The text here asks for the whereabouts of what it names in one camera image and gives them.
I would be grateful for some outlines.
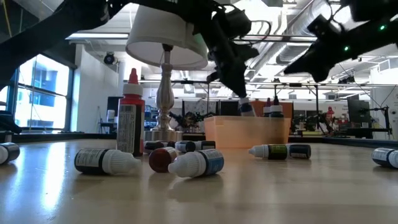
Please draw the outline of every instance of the small plastic bottle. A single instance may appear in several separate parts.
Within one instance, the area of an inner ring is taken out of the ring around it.
[[[182,153],[194,152],[197,145],[193,141],[179,141],[175,143],[175,149]]]
[[[149,166],[155,172],[168,172],[169,164],[171,164],[177,156],[178,151],[173,147],[156,149],[149,155]]]
[[[114,110],[108,110],[107,115],[106,115],[106,120],[109,123],[114,122]]]
[[[311,146],[308,144],[288,144],[286,145],[289,156],[297,159],[311,158]]]
[[[138,85],[137,70],[131,70],[130,79],[123,86],[124,98],[119,100],[118,136],[116,147],[133,156],[144,152],[144,110],[145,101],[141,99],[142,86]]]
[[[397,149],[377,148],[372,152],[372,160],[383,167],[398,168]]]
[[[131,153],[114,149],[80,149],[75,156],[76,170],[84,174],[127,174],[141,167]]]
[[[169,172],[179,177],[199,177],[216,174],[223,167],[222,153],[216,149],[207,149],[178,156],[169,165]]]
[[[197,145],[197,151],[216,148],[215,141],[197,141],[195,144]]]
[[[160,142],[160,141],[146,141],[146,142],[144,142],[144,153],[150,154],[155,149],[160,149],[162,147],[165,147],[165,144],[163,142]]]
[[[16,160],[20,153],[17,144],[11,142],[0,144],[0,165]]]
[[[269,160],[285,160],[287,158],[287,147],[286,145],[254,146],[249,149],[249,154]]]
[[[267,103],[263,109],[264,112],[264,117],[269,118],[269,115],[271,114],[271,99],[267,98]]]
[[[239,110],[241,111],[241,116],[256,116],[247,97],[239,99]]]
[[[163,144],[164,146],[175,148],[175,142],[173,141],[163,142]]]
[[[271,106],[269,114],[270,118],[283,118],[284,114],[282,113],[283,107],[279,105],[278,96],[275,96],[274,105]]]

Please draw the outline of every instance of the computer monitor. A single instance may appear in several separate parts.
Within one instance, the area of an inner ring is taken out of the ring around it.
[[[107,110],[114,110],[114,116],[118,116],[119,110],[119,99],[123,98],[123,96],[109,96],[108,97],[108,106]]]
[[[222,116],[240,116],[239,101],[221,101],[220,115]]]
[[[347,100],[349,121],[354,123],[370,123],[371,112],[369,102],[363,100]]]

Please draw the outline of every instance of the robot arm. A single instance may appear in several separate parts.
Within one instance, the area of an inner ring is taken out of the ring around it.
[[[232,39],[246,35],[251,21],[239,9],[225,13],[213,0],[64,0],[50,17],[0,44],[0,90],[21,64],[79,30],[106,24],[129,3],[171,12],[193,23],[194,32],[203,36],[209,48],[209,58],[216,62],[217,77],[238,96],[246,96],[244,63],[253,57],[253,49],[244,46],[237,50]]]
[[[308,26],[318,40],[285,69],[286,74],[308,72],[316,82],[321,82],[336,63],[356,59],[388,44],[398,45],[398,19],[394,18],[398,0],[341,0],[340,3],[342,7],[350,7],[354,21],[367,22],[345,32],[331,24],[333,18],[319,16]]]

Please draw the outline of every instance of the translucent plastic container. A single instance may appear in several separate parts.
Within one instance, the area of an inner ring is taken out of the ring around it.
[[[205,119],[207,141],[217,148],[249,149],[261,144],[287,144],[290,118],[213,116]]]

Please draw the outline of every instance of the lamp stand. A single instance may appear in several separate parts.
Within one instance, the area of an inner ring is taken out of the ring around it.
[[[162,79],[156,93],[156,106],[159,115],[156,117],[156,127],[145,132],[145,141],[181,141],[182,132],[174,131],[170,127],[169,111],[174,105],[174,94],[172,89],[172,70],[173,65],[170,63],[170,53],[173,46],[162,44],[164,50],[164,63],[162,67]]]

